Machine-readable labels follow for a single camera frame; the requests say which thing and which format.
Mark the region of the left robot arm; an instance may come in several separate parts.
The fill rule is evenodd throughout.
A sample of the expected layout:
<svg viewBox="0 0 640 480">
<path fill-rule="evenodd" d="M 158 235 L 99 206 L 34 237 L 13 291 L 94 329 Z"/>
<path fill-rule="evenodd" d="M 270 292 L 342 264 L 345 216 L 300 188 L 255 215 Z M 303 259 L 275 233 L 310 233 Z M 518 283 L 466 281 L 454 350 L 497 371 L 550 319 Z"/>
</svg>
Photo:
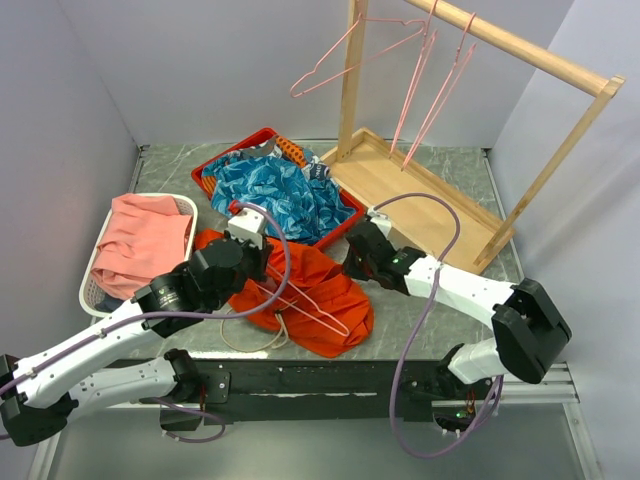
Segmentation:
<svg viewBox="0 0 640 480">
<path fill-rule="evenodd" d="M 220 310 L 234 294 L 250 280 L 265 280 L 272 250 L 266 240 L 216 239 L 68 340 L 31 357 L 2 356 L 1 437 L 35 445 L 85 414 L 126 401 L 206 417 L 183 405 L 203 384 L 187 351 L 172 349 L 132 367 L 112 364 L 149 341 L 225 319 Z"/>
</svg>

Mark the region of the orange drawstring shorts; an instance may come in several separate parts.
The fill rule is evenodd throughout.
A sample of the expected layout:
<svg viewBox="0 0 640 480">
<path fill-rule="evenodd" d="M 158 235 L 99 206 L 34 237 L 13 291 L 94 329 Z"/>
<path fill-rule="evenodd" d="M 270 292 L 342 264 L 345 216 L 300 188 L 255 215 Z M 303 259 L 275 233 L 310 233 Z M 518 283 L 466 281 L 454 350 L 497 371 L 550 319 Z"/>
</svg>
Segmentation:
<svg viewBox="0 0 640 480">
<path fill-rule="evenodd" d="M 288 246 L 291 272 L 284 292 L 248 321 L 272 332 L 283 321 L 293 343 L 325 358 L 364 342 L 373 332 L 375 313 L 362 288 L 317 248 Z"/>
</svg>

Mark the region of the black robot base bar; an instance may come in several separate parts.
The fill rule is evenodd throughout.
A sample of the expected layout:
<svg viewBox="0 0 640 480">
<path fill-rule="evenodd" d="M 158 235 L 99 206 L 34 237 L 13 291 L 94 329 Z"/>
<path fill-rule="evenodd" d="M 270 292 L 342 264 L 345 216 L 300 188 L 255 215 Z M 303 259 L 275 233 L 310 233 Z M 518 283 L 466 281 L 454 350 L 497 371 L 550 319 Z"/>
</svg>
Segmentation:
<svg viewBox="0 0 640 480">
<path fill-rule="evenodd" d="M 182 403 L 202 406 L 226 423 L 354 420 L 389 416 L 396 370 L 392 360 L 329 361 L 197 359 L 199 379 Z M 433 404 L 479 401 L 493 381 L 439 386 L 444 367 L 434 360 L 404 363 L 395 414 L 407 422 L 433 420 Z"/>
</svg>

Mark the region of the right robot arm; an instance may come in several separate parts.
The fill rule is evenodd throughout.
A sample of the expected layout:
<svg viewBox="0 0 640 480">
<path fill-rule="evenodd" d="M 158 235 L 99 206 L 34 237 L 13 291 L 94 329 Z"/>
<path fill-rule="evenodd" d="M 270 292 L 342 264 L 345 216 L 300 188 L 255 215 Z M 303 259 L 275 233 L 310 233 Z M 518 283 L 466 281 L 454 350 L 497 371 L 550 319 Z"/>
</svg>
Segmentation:
<svg viewBox="0 0 640 480">
<path fill-rule="evenodd" d="M 491 330 L 490 339 L 454 346 L 423 382 L 438 399 L 456 399 L 472 385 L 511 374 L 539 384 L 572 338 L 572 331 L 544 287 L 488 279 L 446 265 L 413 248 L 395 248 L 372 220 L 346 235 L 344 272 L 411 297 L 429 298 Z"/>
</svg>

